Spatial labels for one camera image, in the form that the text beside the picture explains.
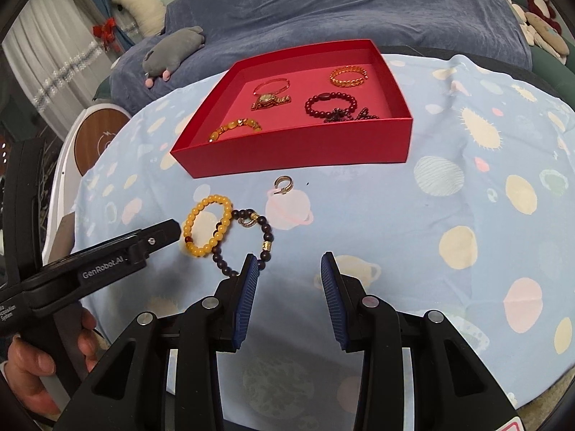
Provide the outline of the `person's left hand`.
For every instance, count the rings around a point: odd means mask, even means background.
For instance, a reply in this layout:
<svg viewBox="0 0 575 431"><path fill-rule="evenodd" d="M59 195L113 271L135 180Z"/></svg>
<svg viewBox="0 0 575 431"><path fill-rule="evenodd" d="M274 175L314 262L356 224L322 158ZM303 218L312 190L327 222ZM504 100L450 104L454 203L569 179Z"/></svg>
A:
<svg viewBox="0 0 575 431"><path fill-rule="evenodd" d="M95 333L96 319L88 309L83 309L81 322L82 330L77 346L90 372L96 366L100 348ZM57 416L60 413L41 381L44 376L53 376L55 373L56 363L48 353L26 343L20 335L13 336L4 365L4 376L26 409L41 416Z"/></svg>

